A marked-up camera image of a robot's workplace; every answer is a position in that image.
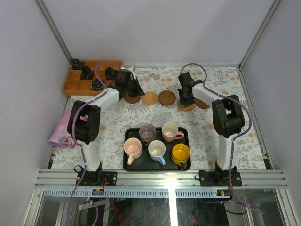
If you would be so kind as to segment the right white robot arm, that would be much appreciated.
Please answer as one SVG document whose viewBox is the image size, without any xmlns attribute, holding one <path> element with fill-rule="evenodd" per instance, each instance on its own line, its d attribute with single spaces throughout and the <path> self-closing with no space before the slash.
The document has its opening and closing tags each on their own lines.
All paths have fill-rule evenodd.
<svg viewBox="0 0 301 226">
<path fill-rule="evenodd" d="M 228 170 L 234 164 L 231 143 L 245 125 L 245 119 L 239 98 L 236 95 L 223 96 L 206 87 L 202 80 L 193 80 L 190 73 L 178 76 L 181 88 L 178 89 L 181 107 L 189 107 L 199 99 L 212 109 L 213 126 L 219 135 L 219 155 L 217 166 L 220 171 L 214 174 L 215 182 L 224 186 L 231 181 Z"/>
</svg>

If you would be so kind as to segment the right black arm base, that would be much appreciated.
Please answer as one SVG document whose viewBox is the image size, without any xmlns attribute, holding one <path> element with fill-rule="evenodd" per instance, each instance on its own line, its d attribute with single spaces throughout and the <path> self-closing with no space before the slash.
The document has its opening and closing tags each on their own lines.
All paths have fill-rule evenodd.
<svg viewBox="0 0 301 226">
<path fill-rule="evenodd" d="M 203 187 L 218 187 L 218 186 L 228 186 L 230 187 L 230 179 L 233 187 L 241 187 L 241 175 L 237 171 L 237 167 L 234 166 L 230 171 L 222 170 L 216 164 L 215 170 L 200 170 L 198 176 L 195 179 L 200 182 Z"/>
</svg>

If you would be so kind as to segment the woven rattan coaster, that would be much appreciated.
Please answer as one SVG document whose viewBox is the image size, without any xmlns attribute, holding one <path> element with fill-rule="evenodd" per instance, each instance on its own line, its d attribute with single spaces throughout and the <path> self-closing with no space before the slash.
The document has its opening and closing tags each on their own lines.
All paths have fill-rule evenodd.
<svg viewBox="0 0 301 226">
<path fill-rule="evenodd" d="M 196 105 L 193 103 L 193 104 L 191 104 L 190 106 L 183 107 L 183 106 L 181 105 L 181 103 L 180 103 L 180 100 L 178 100 L 177 105 L 178 105 L 178 109 L 179 109 L 180 111 L 183 111 L 183 112 L 191 112 L 191 111 L 195 108 L 195 106 L 196 106 Z"/>
<path fill-rule="evenodd" d="M 158 95 L 155 92 L 148 91 L 142 97 L 143 103 L 146 105 L 153 105 L 158 101 Z"/>
</svg>

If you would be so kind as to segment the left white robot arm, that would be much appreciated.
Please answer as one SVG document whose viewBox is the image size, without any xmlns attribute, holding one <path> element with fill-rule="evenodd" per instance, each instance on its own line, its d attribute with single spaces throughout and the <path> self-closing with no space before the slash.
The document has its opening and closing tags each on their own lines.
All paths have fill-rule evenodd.
<svg viewBox="0 0 301 226">
<path fill-rule="evenodd" d="M 97 171 L 101 165 L 98 151 L 92 144 L 99 134 L 101 112 L 118 103 L 125 96 L 134 98 L 144 95 L 133 69 L 122 67 L 116 75 L 114 84 L 106 86 L 103 92 L 89 101 L 74 102 L 67 130 L 75 145 L 81 149 L 83 167 L 89 171 L 87 181 L 91 185 L 97 186 L 103 180 L 103 174 Z"/>
</svg>

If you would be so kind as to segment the brown wooden coaster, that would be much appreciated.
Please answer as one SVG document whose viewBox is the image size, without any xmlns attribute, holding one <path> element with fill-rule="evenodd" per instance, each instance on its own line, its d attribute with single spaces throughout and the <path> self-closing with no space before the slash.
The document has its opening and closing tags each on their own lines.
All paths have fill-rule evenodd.
<svg viewBox="0 0 301 226">
<path fill-rule="evenodd" d="M 169 106 L 172 105 L 176 101 L 176 96 L 174 92 L 169 90 L 161 91 L 158 100 L 162 105 Z"/>
<path fill-rule="evenodd" d="M 210 106 L 208 104 L 206 104 L 205 102 L 203 102 L 202 100 L 197 99 L 197 98 L 194 99 L 194 103 L 198 108 L 201 108 L 201 109 L 210 108 Z"/>
<path fill-rule="evenodd" d="M 130 97 L 128 94 L 126 94 L 126 96 L 124 97 L 124 100 L 129 104 L 135 104 L 135 103 L 139 102 L 140 99 L 141 99 L 141 96 Z"/>
</svg>

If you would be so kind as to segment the pink mug white inside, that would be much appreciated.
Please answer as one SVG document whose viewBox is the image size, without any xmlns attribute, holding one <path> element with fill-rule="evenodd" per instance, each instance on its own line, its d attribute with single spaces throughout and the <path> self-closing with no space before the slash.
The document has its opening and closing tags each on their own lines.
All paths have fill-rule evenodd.
<svg viewBox="0 0 301 226">
<path fill-rule="evenodd" d="M 173 122 L 166 122 L 162 128 L 163 139 L 167 142 L 184 138 L 185 134 L 179 131 L 178 126 Z"/>
</svg>

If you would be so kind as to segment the yellow mug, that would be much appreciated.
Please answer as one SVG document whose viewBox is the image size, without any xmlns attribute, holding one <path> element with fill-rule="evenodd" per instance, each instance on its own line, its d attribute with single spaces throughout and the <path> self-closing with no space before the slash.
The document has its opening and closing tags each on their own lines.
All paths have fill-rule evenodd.
<svg viewBox="0 0 301 226">
<path fill-rule="evenodd" d="M 189 157 L 190 149 L 187 145 L 179 143 L 173 147 L 171 152 L 172 161 L 180 167 L 181 170 L 184 169 L 184 164 L 188 161 Z"/>
</svg>

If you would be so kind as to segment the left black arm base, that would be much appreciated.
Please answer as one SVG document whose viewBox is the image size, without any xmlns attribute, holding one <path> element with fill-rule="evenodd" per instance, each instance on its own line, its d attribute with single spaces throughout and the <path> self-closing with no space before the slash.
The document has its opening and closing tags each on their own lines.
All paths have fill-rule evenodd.
<svg viewBox="0 0 301 226">
<path fill-rule="evenodd" d="M 80 178 L 84 173 L 84 168 L 77 165 L 73 170 L 77 173 L 76 185 L 79 186 L 113 187 L 117 184 L 118 173 L 114 171 L 103 171 L 101 164 L 95 172 L 86 170 L 82 179 Z"/>
</svg>

